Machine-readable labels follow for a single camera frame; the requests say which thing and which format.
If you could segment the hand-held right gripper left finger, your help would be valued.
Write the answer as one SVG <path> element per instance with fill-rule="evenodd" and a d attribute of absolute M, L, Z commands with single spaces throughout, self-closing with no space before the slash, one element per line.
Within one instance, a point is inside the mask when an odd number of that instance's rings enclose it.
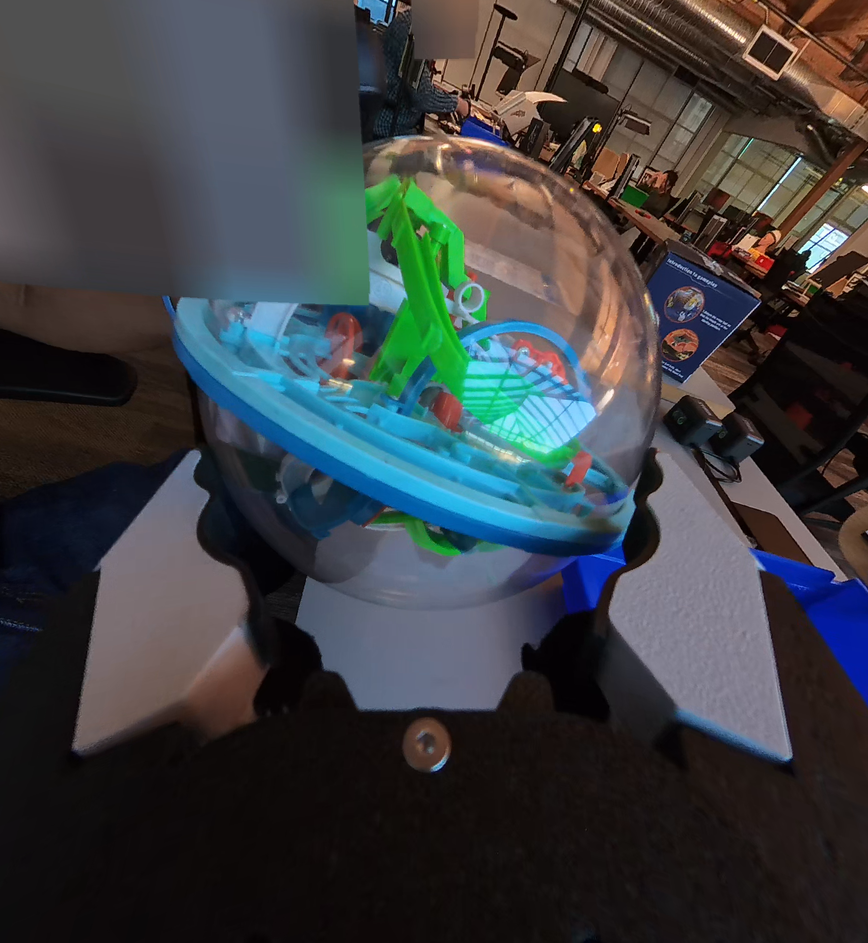
<path fill-rule="evenodd" d="M 211 496 L 187 453 L 98 564 L 72 748 L 92 755 L 161 726 L 211 741 L 251 725 L 267 673 L 251 592 L 199 539 Z"/>

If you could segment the dark blue printed box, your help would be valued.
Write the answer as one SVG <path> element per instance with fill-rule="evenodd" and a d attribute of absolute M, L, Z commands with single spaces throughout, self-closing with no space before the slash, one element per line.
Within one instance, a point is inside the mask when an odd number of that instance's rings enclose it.
<path fill-rule="evenodd" d="M 644 269 L 663 372 L 683 384 L 761 304 L 760 294 L 690 244 L 667 240 Z"/>

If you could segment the silver ceiling duct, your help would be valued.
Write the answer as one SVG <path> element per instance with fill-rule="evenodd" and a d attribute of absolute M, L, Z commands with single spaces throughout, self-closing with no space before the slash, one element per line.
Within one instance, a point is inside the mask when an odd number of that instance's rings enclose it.
<path fill-rule="evenodd" d="M 790 100 L 868 140 L 868 108 L 829 78 L 819 77 L 793 53 L 778 77 L 750 59 L 760 27 L 753 27 L 723 2 L 592 1 L 584 17 L 621 36 L 674 56 L 693 73 L 721 86 L 723 77 L 748 86 L 748 74 L 770 96 Z"/>

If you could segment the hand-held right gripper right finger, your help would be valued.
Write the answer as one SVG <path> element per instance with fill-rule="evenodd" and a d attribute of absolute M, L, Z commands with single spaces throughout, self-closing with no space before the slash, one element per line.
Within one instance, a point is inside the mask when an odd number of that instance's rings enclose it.
<path fill-rule="evenodd" d="M 758 563 L 666 451 L 648 456 L 626 565 L 596 607 L 594 676 L 618 725 L 654 745 L 688 727 L 773 763 L 793 749 Z"/>

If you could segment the black office chair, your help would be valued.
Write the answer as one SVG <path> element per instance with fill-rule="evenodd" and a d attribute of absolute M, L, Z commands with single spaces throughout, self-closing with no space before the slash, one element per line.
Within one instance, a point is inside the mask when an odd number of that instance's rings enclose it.
<path fill-rule="evenodd" d="M 844 523 L 868 491 L 868 318 L 817 295 L 729 395 L 760 434 L 752 459 L 800 517 Z"/>
<path fill-rule="evenodd" d="M 0 400 L 122 407 L 137 386 L 118 358 L 69 351 L 0 329 Z"/>

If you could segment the white ceiling vent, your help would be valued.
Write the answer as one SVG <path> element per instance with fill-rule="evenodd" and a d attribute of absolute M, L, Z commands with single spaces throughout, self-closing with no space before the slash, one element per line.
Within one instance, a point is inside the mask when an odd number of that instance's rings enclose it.
<path fill-rule="evenodd" d="M 794 63 L 800 49 L 772 28 L 760 25 L 740 52 L 740 58 L 761 75 L 777 81 Z"/>

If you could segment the clear plastic maze ball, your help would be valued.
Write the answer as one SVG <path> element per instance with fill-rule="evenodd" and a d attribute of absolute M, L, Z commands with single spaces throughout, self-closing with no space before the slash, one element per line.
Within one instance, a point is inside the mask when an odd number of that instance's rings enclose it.
<path fill-rule="evenodd" d="M 252 555 L 390 607 L 491 603 L 618 548 L 661 380 L 613 227 L 483 139 L 362 156 L 365 304 L 165 300 L 202 483 Z"/>

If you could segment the blue plastic bin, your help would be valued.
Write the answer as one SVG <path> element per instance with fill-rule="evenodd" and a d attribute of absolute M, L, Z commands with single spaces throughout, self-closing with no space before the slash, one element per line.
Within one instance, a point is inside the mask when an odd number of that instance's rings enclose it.
<path fill-rule="evenodd" d="M 758 550 L 750 552 L 758 563 L 760 579 L 769 575 L 787 587 L 788 599 L 799 604 L 805 614 L 803 623 L 814 627 L 815 634 L 825 642 L 868 708 L 868 586 L 858 580 L 836 582 L 833 572 Z M 605 582 L 625 565 L 620 549 L 578 557 L 571 562 L 562 575 L 567 611 L 596 616 Z M 787 617 L 788 606 L 764 597 L 773 644 L 775 621 Z M 778 665 L 777 669 L 786 713 L 787 669 Z"/>

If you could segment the small black charger block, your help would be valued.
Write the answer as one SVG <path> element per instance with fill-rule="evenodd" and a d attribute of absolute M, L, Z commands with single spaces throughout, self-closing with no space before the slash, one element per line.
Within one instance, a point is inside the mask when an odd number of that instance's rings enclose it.
<path fill-rule="evenodd" d="M 723 422 L 701 398 L 683 395 L 663 417 L 663 424 L 674 441 L 692 449 L 701 449 L 723 431 Z"/>
<path fill-rule="evenodd" d="M 712 454 L 739 466 L 742 461 L 753 456 L 765 443 L 755 425 L 736 411 L 721 419 L 721 427 L 709 441 Z"/>

